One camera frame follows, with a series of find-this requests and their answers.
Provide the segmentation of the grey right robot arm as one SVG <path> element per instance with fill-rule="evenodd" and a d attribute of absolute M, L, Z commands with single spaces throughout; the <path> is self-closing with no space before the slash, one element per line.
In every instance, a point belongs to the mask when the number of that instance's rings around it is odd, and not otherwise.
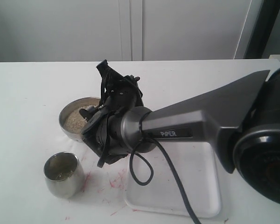
<path fill-rule="evenodd" d="M 237 170 L 257 192 L 280 204 L 280 68 L 261 70 L 218 89 L 152 111 L 143 105 L 138 77 L 97 65 L 99 105 L 80 109 L 82 141 L 98 166 L 135 155 L 160 141 L 207 142 L 223 168 Z"/>

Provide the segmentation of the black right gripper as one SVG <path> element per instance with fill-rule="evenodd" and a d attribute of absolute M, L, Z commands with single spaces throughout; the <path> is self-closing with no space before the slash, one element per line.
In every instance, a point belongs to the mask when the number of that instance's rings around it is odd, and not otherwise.
<path fill-rule="evenodd" d="M 90 105 L 79 110 L 86 122 L 101 122 L 107 114 L 107 109 L 116 114 L 123 114 L 134 107 L 144 105 L 143 93 L 138 86 L 140 77 L 121 76 L 108 65 L 106 59 L 100 62 L 96 69 L 102 78 L 101 100 L 99 106 Z"/>

